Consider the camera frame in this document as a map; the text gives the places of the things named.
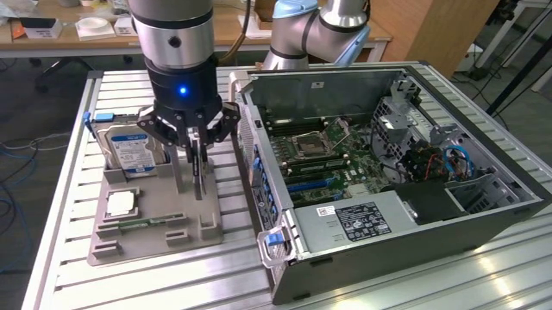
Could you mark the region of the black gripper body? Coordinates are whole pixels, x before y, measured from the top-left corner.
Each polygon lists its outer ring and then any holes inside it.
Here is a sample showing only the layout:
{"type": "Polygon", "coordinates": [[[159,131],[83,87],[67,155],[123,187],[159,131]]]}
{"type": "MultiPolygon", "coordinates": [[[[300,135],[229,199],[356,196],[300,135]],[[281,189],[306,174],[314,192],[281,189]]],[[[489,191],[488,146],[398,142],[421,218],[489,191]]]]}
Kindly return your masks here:
{"type": "Polygon", "coordinates": [[[207,125],[222,109],[218,94],[217,59],[190,68],[162,68],[145,60],[155,95],[155,112],[173,125],[207,125]]]}

